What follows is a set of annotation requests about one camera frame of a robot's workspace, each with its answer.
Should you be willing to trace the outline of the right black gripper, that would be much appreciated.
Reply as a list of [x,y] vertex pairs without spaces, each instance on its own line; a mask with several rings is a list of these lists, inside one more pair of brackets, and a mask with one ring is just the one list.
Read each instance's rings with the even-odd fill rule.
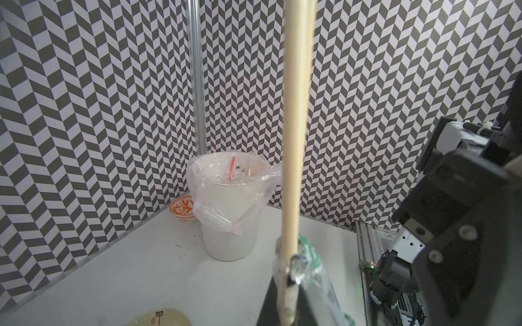
[[441,118],[393,220],[433,325],[521,324],[521,78],[500,124]]

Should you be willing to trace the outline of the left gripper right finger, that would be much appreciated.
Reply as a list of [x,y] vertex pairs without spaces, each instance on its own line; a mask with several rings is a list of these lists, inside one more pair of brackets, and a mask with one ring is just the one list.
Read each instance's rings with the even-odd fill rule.
[[323,291],[316,285],[299,285],[295,325],[318,326],[326,323]]

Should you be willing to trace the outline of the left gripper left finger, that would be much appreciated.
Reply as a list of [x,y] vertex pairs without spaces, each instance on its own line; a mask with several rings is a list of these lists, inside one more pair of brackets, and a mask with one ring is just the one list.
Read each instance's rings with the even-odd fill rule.
[[277,310],[278,289],[274,277],[271,278],[262,308],[257,320],[257,326],[280,326]]

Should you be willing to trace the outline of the clear plastic chopstick wrapper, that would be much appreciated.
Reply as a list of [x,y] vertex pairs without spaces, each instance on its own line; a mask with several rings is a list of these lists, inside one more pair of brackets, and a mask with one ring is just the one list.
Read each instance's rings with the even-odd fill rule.
[[292,257],[291,264],[284,268],[281,261],[281,239],[277,239],[273,261],[278,298],[277,310],[281,325],[295,325],[299,285],[316,285],[324,293],[326,304],[325,325],[355,325],[355,321],[344,313],[337,300],[334,286],[324,264],[311,242],[299,235],[298,253]]

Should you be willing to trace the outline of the chopsticks panda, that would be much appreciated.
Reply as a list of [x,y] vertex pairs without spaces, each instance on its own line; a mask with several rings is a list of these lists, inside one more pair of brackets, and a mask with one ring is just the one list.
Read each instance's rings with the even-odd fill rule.
[[288,284],[298,254],[301,185],[305,155],[317,1],[286,1],[284,14],[284,127],[282,158],[281,278],[277,313],[281,325],[296,317],[299,288]]

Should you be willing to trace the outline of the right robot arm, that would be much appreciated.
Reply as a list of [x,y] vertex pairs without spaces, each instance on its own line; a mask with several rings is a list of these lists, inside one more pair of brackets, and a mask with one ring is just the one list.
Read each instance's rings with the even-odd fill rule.
[[360,248],[370,325],[521,324],[521,78],[499,125],[442,117],[375,259]]

